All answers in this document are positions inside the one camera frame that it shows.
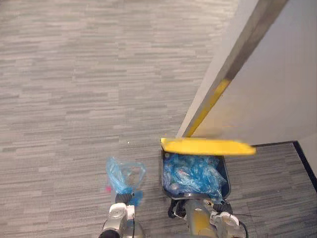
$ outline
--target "yellow strip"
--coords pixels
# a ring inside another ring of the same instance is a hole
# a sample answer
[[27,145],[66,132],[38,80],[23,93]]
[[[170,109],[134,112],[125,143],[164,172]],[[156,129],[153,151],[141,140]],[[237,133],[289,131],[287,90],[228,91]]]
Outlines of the yellow strip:
[[197,116],[197,118],[192,123],[192,125],[190,126],[190,128],[189,128],[188,132],[186,133],[185,137],[191,137],[194,134],[194,132],[197,129],[197,127],[200,125],[200,123],[202,123],[202,121],[207,116],[209,111],[216,104],[216,102],[218,101],[220,96],[223,94],[224,90],[228,87],[230,82],[231,82],[231,80],[225,78],[219,83],[219,85],[216,87],[214,93],[209,98],[208,103],[206,103],[206,105],[203,106],[202,111]]
[[253,155],[254,147],[231,140],[206,140],[202,138],[161,138],[164,151],[187,155]]

